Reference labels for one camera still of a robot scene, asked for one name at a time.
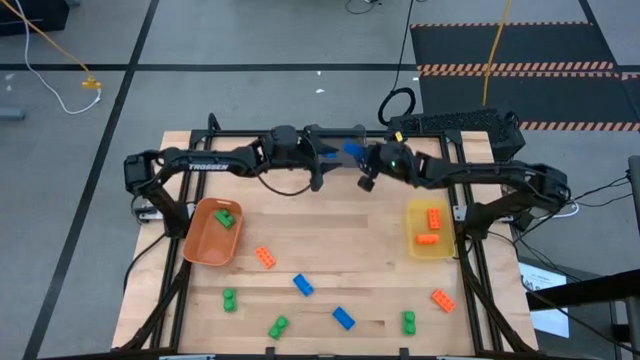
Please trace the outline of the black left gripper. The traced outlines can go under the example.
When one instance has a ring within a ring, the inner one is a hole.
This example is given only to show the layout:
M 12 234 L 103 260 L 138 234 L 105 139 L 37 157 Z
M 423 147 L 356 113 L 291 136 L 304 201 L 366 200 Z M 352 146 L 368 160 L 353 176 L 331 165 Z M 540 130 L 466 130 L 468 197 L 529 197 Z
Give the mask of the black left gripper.
M 310 190 L 318 192 L 324 184 L 324 175 L 341 166 L 340 163 L 323 163 L 313 160 L 310 145 L 291 125 L 272 128 L 260 138 L 263 157 L 271 168 L 310 168 Z M 335 154 L 339 148 L 313 137 L 312 145 L 319 155 Z

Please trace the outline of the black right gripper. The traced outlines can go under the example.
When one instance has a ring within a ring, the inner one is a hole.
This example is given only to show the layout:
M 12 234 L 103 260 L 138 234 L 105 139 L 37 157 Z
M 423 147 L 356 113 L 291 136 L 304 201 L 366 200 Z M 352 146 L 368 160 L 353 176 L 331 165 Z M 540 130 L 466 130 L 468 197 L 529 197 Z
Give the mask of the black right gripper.
M 371 192 L 378 174 L 387 175 L 413 187 L 417 186 L 415 156 L 410 148 L 400 142 L 386 142 L 367 145 L 363 150 L 363 161 L 374 161 L 374 169 L 361 168 L 362 176 L 357 186 Z

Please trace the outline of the grey translucent plastic bin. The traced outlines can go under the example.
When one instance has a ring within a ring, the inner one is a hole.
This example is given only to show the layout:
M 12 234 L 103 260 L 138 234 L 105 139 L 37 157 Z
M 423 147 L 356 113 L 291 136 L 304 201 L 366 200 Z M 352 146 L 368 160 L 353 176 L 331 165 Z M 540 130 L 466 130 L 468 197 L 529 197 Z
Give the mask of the grey translucent plastic bin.
M 306 126 L 304 132 L 310 139 L 313 137 L 321 138 L 324 143 L 340 149 L 335 160 L 324 160 L 318 154 L 320 162 L 338 162 L 344 167 L 355 167 L 356 163 L 351 156 L 343 151 L 343 145 L 345 143 L 356 143 L 365 146 L 367 135 L 366 128 L 363 125 L 355 125 L 350 128 L 326 128 L 313 124 Z

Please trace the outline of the black perforated equipment box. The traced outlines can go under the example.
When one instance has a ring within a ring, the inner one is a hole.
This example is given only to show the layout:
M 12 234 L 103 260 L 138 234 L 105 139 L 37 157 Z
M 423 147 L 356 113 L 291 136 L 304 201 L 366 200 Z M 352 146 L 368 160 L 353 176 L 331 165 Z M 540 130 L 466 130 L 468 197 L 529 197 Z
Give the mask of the black perforated equipment box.
M 496 108 L 436 115 L 402 115 L 391 118 L 387 127 L 413 135 L 485 132 L 496 161 L 510 160 L 526 144 L 518 116 L 512 111 Z

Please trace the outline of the yellow translucent plastic bin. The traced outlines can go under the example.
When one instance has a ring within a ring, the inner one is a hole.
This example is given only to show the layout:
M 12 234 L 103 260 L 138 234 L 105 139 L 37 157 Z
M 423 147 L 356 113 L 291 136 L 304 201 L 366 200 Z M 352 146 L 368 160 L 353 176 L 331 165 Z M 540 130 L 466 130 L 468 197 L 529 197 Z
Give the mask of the yellow translucent plastic bin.
M 436 207 L 441 212 L 440 230 L 430 230 L 427 225 L 427 209 Z M 455 229 L 451 217 L 451 207 L 446 199 L 413 199 L 408 202 L 405 213 L 405 229 L 408 251 L 418 260 L 435 260 L 453 257 L 456 254 Z M 434 245 L 417 245 L 419 234 L 438 234 L 439 242 Z

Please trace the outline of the orange plastic bin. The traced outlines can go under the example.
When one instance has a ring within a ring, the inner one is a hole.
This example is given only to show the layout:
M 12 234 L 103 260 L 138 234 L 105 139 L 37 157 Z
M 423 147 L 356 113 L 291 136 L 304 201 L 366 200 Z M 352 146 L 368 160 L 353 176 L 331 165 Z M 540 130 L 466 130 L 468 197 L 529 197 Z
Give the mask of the orange plastic bin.
M 228 209 L 235 218 L 234 226 L 225 229 L 214 216 L 218 209 Z M 239 203 L 217 198 L 201 200 L 194 211 L 187 233 L 183 256 L 191 263 L 223 266 L 231 261 L 240 242 L 243 210 Z

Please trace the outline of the black hazard-striped floor mat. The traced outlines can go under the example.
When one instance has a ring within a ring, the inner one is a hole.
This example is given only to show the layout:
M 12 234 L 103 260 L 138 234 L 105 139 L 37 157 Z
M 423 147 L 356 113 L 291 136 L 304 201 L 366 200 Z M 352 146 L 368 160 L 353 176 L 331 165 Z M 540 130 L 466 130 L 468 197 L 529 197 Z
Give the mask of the black hazard-striped floor mat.
M 413 24 L 421 71 L 607 71 L 613 56 L 588 22 Z
M 640 132 L 640 94 L 615 72 L 425 72 L 419 85 L 426 112 L 495 108 L 524 130 Z

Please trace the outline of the white printed sheet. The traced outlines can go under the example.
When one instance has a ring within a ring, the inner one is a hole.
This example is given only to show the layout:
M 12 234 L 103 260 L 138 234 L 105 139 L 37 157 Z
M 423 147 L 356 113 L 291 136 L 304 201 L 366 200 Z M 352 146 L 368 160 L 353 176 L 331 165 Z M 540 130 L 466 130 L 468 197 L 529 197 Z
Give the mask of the white printed sheet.
M 523 283 L 528 290 L 537 291 L 567 283 L 564 275 L 525 263 L 520 263 L 519 268 Z M 569 318 L 559 310 L 536 310 L 531 313 L 531 319 L 534 328 L 538 331 L 563 338 L 568 338 L 570 335 Z

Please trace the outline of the black stand bar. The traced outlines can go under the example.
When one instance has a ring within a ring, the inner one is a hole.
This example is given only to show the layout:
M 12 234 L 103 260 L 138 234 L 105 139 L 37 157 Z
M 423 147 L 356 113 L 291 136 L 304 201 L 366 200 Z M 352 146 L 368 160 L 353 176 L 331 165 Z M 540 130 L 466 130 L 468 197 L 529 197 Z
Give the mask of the black stand bar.
M 528 292 L 531 311 L 640 298 L 640 269 Z

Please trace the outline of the black cabinet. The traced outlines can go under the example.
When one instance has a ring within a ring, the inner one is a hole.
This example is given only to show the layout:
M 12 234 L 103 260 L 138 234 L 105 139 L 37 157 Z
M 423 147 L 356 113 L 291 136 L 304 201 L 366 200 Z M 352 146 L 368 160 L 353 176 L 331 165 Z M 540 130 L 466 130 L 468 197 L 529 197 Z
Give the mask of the black cabinet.
M 24 16 L 43 32 L 66 27 L 69 5 L 66 0 L 6 0 L 16 11 L 20 2 Z M 0 1 L 0 37 L 25 33 L 24 22 Z

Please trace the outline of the black metal table frame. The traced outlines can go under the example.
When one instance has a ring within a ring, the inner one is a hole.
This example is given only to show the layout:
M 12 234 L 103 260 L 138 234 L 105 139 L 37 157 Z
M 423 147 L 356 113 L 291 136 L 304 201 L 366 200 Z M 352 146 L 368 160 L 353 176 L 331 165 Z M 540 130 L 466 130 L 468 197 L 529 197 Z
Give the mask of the black metal table frame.
M 244 138 L 247 145 L 264 135 L 270 130 L 223 130 L 215 117 L 210 117 L 205 129 L 193 130 L 189 134 L 188 150 L 210 150 L 218 138 Z M 438 143 L 442 159 L 449 160 L 451 149 L 456 151 L 456 163 L 465 163 L 466 155 L 463 150 L 463 136 L 461 132 L 451 134 L 403 134 L 401 131 L 368 130 L 366 129 L 365 146 L 370 145 L 372 139 L 382 138 L 386 141 L 396 141 L 395 132 L 400 132 L 405 142 L 410 138 L 432 139 Z M 180 191 L 176 202 L 187 207 L 187 197 L 194 197 L 193 203 L 197 205 L 204 199 L 206 175 L 209 172 L 183 172 Z M 499 311 L 494 302 L 493 290 L 489 280 L 489 270 L 482 241 L 472 239 L 460 232 L 464 220 L 459 220 L 455 229 L 455 247 L 461 262 L 462 284 L 464 299 L 468 312 L 470 339 L 473 352 L 480 356 L 486 353 L 482 340 L 480 319 L 478 317 L 479 306 L 483 306 L 487 314 L 487 323 L 492 343 L 491 353 L 505 355 L 504 347 L 510 345 L 516 352 L 527 353 L 530 346 L 507 323 L 506 318 Z M 183 320 L 186 311 L 187 293 L 190 285 L 190 276 L 193 263 L 184 259 L 177 259 L 177 251 L 184 238 L 170 237 L 165 231 L 163 221 L 163 235 L 169 240 L 169 250 L 160 283 L 160 296 L 158 303 L 143 325 L 136 331 L 132 338 L 120 347 L 111 350 L 113 358 L 133 358 L 135 360 L 162 360 L 164 357 L 180 356 L 179 343 L 182 334 Z

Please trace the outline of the grey stand post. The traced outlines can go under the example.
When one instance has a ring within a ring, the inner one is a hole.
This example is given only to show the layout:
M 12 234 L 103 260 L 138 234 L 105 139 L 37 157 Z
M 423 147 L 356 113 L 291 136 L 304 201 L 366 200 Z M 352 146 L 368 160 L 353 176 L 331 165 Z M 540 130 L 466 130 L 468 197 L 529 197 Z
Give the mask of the grey stand post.
M 640 155 L 630 156 L 628 158 L 628 166 L 636 221 L 640 232 Z M 637 275 L 637 278 L 637 285 L 633 286 L 635 294 L 626 300 L 626 310 L 631 345 L 640 352 L 640 275 Z

